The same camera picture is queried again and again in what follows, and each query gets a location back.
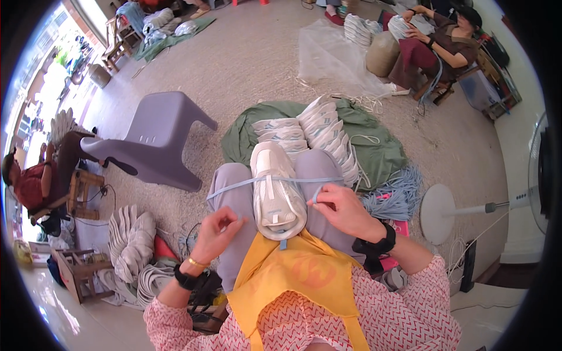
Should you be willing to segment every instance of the watch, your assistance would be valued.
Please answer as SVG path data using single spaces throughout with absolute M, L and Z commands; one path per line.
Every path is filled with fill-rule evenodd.
M 199 282 L 198 277 L 194 277 L 190 274 L 183 274 L 179 271 L 179 267 L 181 265 L 175 265 L 174 267 L 174 277 L 179 283 L 179 286 L 184 288 L 185 290 L 192 291 L 197 286 Z
M 383 253 L 387 253 L 394 248 L 396 244 L 396 231 L 388 223 L 382 222 L 387 230 L 386 238 L 381 239 L 378 243 L 370 243 L 363 239 L 355 239 L 351 249 L 357 253 L 363 253 L 367 256 L 378 257 Z

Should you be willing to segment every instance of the pink patterned shirt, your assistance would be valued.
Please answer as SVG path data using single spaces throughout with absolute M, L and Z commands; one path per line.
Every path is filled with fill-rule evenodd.
M 371 350 L 454 350 L 460 341 L 459 324 L 449 313 L 449 284 L 445 262 L 433 257 L 427 268 L 408 277 L 408 284 L 390 293 L 357 267 L 352 271 L 359 323 Z M 172 308 L 154 299 L 144 312 L 151 342 L 157 350 L 249 350 L 230 315 L 220 332 L 193 331 L 185 308 Z M 325 342 L 336 350 L 352 350 L 343 322 L 302 295 L 287 291 L 270 303 L 258 321 L 264 350 L 304 350 Z

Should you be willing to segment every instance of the black cap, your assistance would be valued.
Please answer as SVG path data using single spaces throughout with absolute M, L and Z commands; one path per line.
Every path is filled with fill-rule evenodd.
M 8 155 L 4 156 L 2 160 L 2 179 L 6 185 L 12 185 L 10 182 L 10 170 L 12 169 L 13 165 L 13 156 L 16 153 L 16 148 L 13 148 L 13 151 Z
M 461 6 L 457 9 L 457 12 L 459 15 L 466 18 L 474 27 L 482 28 L 482 17 L 480 17 L 480 14 L 472 7 Z

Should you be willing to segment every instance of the lavender pants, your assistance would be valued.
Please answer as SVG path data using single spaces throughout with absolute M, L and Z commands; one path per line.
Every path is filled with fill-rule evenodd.
M 297 178 L 312 179 L 324 177 L 341 177 L 342 168 L 334 157 L 324 150 L 310 150 L 303 152 L 295 162 Z M 209 194 L 226 186 L 250 179 L 252 173 L 241 163 L 226 163 L 215 171 L 215 176 L 209 189 Z M 343 186 L 343 181 L 335 182 Z M 312 198 L 321 183 L 300 183 L 306 200 Z M 253 186 L 247 184 L 223 192 L 207 201 L 209 209 L 216 211 L 223 206 L 229 206 L 240 216 L 249 220 L 232 239 L 224 253 L 220 256 L 218 268 L 219 276 L 223 280 L 223 289 L 230 292 L 257 233 L 256 220 L 253 217 Z M 355 238 L 334 228 L 317 210 L 309 207 L 306 230 L 321 239 L 330 247 L 356 259 L 360 264 L 365 262 L 365 255 L 358 254 L 351 249 Z

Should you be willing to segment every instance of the gold bracelet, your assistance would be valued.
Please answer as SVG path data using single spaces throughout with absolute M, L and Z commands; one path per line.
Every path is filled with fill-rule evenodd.
M 195 260 L 194 260 L 193 258 L 191 258 L 191 257 L 188 257 L 188 258 L 187 258 L 187 261 L 188 261 L 189 263 L 191 263 L 192 265 L 196 266 L 196 267 L 207 268 L 207 267 L 209 266 L 209 265 L 203 265 L 203 264 L 201 264 L 201 263 L 195 261 Z

